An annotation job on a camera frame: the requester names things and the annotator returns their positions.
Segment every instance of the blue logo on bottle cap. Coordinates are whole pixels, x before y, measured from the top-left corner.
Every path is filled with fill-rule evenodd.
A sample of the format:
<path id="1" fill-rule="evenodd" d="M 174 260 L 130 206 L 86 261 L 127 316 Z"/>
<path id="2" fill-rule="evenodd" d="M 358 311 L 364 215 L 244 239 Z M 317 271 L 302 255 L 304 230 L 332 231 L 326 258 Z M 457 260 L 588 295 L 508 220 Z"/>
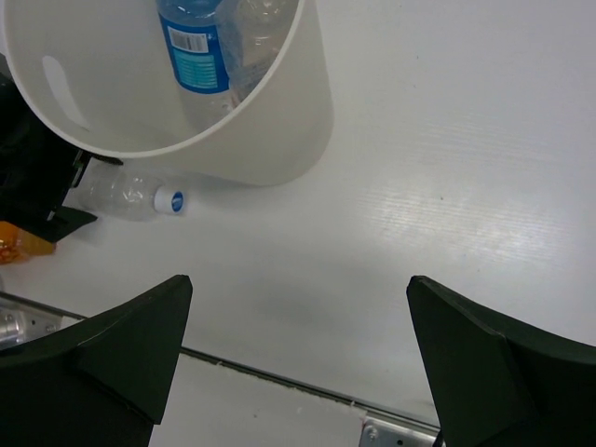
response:
<path id="1" fill-rule="evenodd" d="M 178 191 L 174 194 L 174 197 L 171 198 L 171 208 L 174 212 L 182 211 L 184 207 L 184 194 Z"/>

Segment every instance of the white bin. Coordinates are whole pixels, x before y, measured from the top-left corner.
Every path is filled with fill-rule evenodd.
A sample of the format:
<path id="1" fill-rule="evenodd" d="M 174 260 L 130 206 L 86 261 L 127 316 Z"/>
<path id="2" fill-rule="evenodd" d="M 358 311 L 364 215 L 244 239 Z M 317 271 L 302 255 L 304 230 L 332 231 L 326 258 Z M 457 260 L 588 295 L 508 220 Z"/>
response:
<path id="1" fill-rule="evenodd" d="M 284 48 L 249 98 L 199 135 L 183 114 L 155 0 L 8 0 L 4 30 L 25 100 L 91 153 L 270 185 L 310 169 L 331 135 L 315 0 L 299 1 Z"/>

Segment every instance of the black cable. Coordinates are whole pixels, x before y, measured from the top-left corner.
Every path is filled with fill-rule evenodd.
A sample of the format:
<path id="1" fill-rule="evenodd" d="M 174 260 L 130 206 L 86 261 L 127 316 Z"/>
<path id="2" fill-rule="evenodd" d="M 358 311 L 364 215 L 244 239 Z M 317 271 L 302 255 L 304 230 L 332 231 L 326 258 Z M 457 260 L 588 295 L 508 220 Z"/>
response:
<path id="1" fill-rule="evenodd" d="M 440 431 L 437 435 L 437 438 L 432 444 L 432 447 L 443 447 L 443 443 L 445 442 L 445 438 L 443 437 L 443 432 Z"/>

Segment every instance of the orange bottle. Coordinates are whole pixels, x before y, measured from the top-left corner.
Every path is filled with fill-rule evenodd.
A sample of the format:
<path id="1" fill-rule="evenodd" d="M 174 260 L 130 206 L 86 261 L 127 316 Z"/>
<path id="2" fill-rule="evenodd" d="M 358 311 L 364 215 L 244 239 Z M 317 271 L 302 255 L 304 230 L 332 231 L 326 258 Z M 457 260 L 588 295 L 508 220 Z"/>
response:
<path id="1" fill-rule="evenodd" d="M 52 254 L 55 250 L 55 244 L 12 223 L 0 222 L 0 264 L 23 263 L 33 256 Z"/>

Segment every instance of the screw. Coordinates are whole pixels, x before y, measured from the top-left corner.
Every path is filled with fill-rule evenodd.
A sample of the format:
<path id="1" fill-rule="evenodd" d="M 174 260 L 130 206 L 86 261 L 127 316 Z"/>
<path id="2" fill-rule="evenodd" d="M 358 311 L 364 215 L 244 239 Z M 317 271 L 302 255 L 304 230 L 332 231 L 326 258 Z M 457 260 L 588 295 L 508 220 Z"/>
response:
<path id="1" fill-rule="evenodd" d="M 366 436 L 368 436 L 370 441 L 376 441 L 379 439 L 379 430 L 377 430 L 375 427 L 367 427 Z"/>

